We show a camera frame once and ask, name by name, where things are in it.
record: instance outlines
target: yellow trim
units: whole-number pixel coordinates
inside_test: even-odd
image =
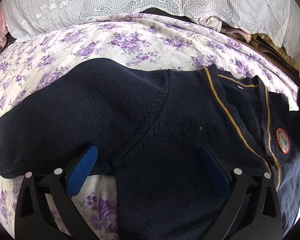
[[[219,77],[222,77],[222,78],[226,78],[226,79],[229,79],[229,80],[231,80],[231,81],[233,81],[233,82],[235,82],[235,83],[237,83],[237,84],[240,84],[240,85],[242,85],[242,86],[244,86],[244,87],[247,87],[247,88],[257,88],[259,85],[244,85],[244,84],[241,84],[240,82],[238,82],[238,81],[236,81],[236,80],[234,80],[234,79],[232,79],[232,78],[229,78],[229,77],[227,77],[227,76],[223,76],[223,75],[220,75],[220,74],[218,74],[218,76]]]
[[[271,174],[271,170],[269,168],[269,165],[268,163],[266,162],[266,160],[264,158],[262,158],[261,156],[259,156],[250,146],[249,144],[247,143],[247,141],[245,140],[245,138],[243,137],[241,131],[240,131],[240,128],[239,126],[235,123],[233,117],[231,116],[229,110],[225,107],[225,105],[221,102],[220,98],[218,97],[218,94],[213,86],[213,83],[212,83],[212,80],[211,80],[211,76],[210,76],[210,73],[209,73],[209,70],[205,67],[204,70],[206,71],[206,74],[207,74],[207,77],[208,77],[208,81],[209,81],[209,85],[210,85],[210,88],[212,90],[212,93],[213,95],[215,96],[216,100],[218,101],[218,103],[220,104],[220,106],[222,107],[222,109],[226,112],[226,115],[228,116],[228,118],[230,119],[232,125],[234,126],[234,128],[236,129],[238,135],[240,136],[241,140],[243,141],[244,145],[253,153],[255,154],[256,156],[258,156],[260,159],[262,159],[268,169],[268,171],[270,172]]]
[[[270,150],[270,153],[272,155],[272,158],[274,160],[274,164],[277,167],[278,170],[278,184],[277,184],[277,188],[276,191],[278,191],[280,184],[281,184],[281,166],[280,163],[278,162],[277,158],[275,157],[274,153],[271,150],[271,136],[270,136],[270,108],[269,108],[269,101],[268,101],[268,90],[265,86],[265,93],[266,93],[266,105],[267,105],[267,112],[268,112],[268,124],[267,124],[267,132],[268,132],[268,147]]]

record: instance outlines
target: school emblem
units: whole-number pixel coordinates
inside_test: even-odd
[[[287,154],[290,150],[290,142],[287,132],[282,128],[278,128],[275,133],[280,150],[284,154]]]

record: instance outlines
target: embroidered patch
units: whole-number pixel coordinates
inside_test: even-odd
[[[287,132],[282,128],[278,128],[275,133],[280,150],[284,154],[287,154],[290,150],[290,142]]]

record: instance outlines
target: metal pin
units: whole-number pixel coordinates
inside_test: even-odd
[[[56,168],[54,170],[54,174],[56,174],[56,175],[60,175],[62,172],[63,172],[63,170],[61,168]]]
[[[236,174],[236,175],[241,175],[241,174],[242,174],[242,170],[239,169],[239,168],[235,168],[235,169],[233,170],[233,172],[234,172],[234,174]]]
[[[30,171],[25,174],[25,177],[27,179],[31,178],[31,176],[32,176],[32,172],[30,172]]]
[[[265,174],[263,174],[265,176],[266,179],[271,179],[271,174],[269,172],[265,172]]]

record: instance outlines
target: floral bedsheet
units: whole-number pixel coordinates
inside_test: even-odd
[[[259,54],[208,28],[146,14],[104,17],[14,43],[0,56],[0,117],[31,93],[44,88],[79,63],[98,57],[146,71],[193,71],[212,63],[237,78],[258,75],[269,91],[284,93],[297,110],[298,87]],[[14,217],[23,176],[0,176],[0,222],[14,236]],[[59,229],[67,232],[50,195]],[[116,184],[111,176],[90,176],[72,198],[101,239],[118,239]]]

